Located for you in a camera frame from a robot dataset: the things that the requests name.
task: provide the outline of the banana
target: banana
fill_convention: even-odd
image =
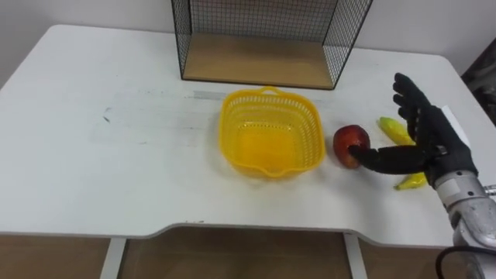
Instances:
[[[408,135],[407,129],[395,119],[381,117],[377,122],[379,128],[397,145],[415,145]],[[416,189],[425,185],[427,178],[424,173],[411,174],[400,184],[394,186],[395,190]]]

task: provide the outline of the metal wire grid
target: metal wire grid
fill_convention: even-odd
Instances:
[[[174,15],[174,28],[176,30],[177,54],[179,56],[179,69],[181,76],[184,73],[191,42],[191,12],[188,0],[172,0],[172,13]]]
[[[343,72],[372,0],[339,0],[324,41],[324,54],[332,86]]]
[[[336,1],[190,0],[193,33],[321,43]]]

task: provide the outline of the apple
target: apple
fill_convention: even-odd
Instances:
[[[370,148],[370,138],[367,132],[358,125],[344,126],[336,131],[332,140],[332,148],[339,162],[346,168],[354,169],[360,163],[348,152],[348,147],[357,145]]]

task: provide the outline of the table surface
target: table surface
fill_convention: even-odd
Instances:
[[[448,105],[493,184],[496,129],[443,57],[355,49],[334,91],[287,89],[318,107],[328,138],[359,124],[372,146],[398,118],[394,73]],[[182,81],[173,34],[54,26],[0,91],[0,233],[148,237],[174,226],[355,232],[392,246],[448,246],[430,187],[345,170],[332,155],[289,181],[237,174],[220,154],[222,99],[241,84]]]

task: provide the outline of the robotic arm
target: robotic arm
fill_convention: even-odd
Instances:
[[[441,263],[446,255],[466,252],[468,278],[496,279],[496,202],[477,178],[470,149],[410,78],[396,74],[393,89],[398,114],[406,120],[416,145],[377,150],[350,146],[348,151],[366,168],[382,174],[425,173],[454,229],[454,246],[436,259],[438,278],[444,278]]]

